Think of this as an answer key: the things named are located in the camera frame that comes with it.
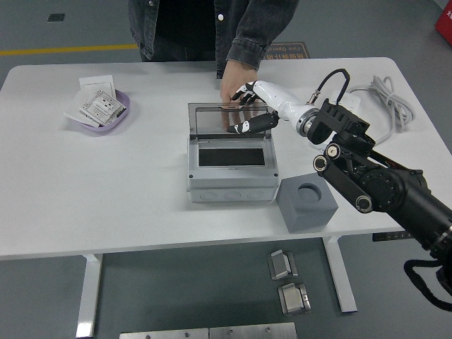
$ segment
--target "table leg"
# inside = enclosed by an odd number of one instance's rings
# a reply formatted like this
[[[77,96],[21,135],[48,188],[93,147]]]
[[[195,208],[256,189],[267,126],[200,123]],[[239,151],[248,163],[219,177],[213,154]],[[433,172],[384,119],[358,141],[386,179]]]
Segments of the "table leg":
[[[352,287],[345,270],[344,260],[340,252],[339,237],[324,237],[326,255],[330,264],[336,293],[338,294],[340,310],[345,312],[356,312],[357,307],[353,297]]]
[[[94,334],[97,307],[97,291],[99,290],[102,254],[88,254],[86,258],[85,278],[78,312],[76,338],[90,338]]]

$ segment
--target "gray cube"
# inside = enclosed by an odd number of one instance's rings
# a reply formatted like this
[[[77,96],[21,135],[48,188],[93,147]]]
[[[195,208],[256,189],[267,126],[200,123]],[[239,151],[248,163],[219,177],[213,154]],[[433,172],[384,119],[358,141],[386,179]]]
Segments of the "gray cube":
[[[291,233],[326,225],[338,209],[325,179],[317,173],[281,180],[276,201]]]

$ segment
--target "red object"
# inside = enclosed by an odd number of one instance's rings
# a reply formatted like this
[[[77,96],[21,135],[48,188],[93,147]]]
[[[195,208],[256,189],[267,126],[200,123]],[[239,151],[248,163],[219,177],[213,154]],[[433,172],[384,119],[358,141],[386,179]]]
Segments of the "red object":
[[[436,30],[452,44],[452,0],[450,0],[435,25]]]

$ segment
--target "purple bowl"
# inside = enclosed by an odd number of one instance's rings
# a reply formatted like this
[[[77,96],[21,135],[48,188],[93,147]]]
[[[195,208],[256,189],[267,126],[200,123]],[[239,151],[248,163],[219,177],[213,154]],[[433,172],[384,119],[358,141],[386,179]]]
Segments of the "purple bowl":
[[[119,116],[118,119],[114,120],[110,125],[101,126],[101,127],[90,126],[90,125],[84,124],[79,121],[76,121],[76,123],[87,129],[90,129],[91,131],[96,131],[96,132],[108,131],[109,129],[112,129],[113,127],[115,127],[122,119],[124,119],[124,117],[127,115],[127,113],[129,113],[130,98],[125,93],[123,93],[119,90],[114,90],[114,91],[116,93],[116,99],[120,103],[122,103],[124,106],[126,106],[126,110],[124,112],[122,112],[122,114]]]

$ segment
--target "transparent lid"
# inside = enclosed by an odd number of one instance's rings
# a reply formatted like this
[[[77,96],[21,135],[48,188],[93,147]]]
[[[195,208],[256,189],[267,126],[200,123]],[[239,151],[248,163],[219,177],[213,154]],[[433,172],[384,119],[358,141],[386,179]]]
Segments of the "transparent lid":
[[[189,104],[190,139],[195,138],[263,138],[270,130],[246,135],[227,132],[227,127],[273,110],[262,102],[241,106],[238,103]]]

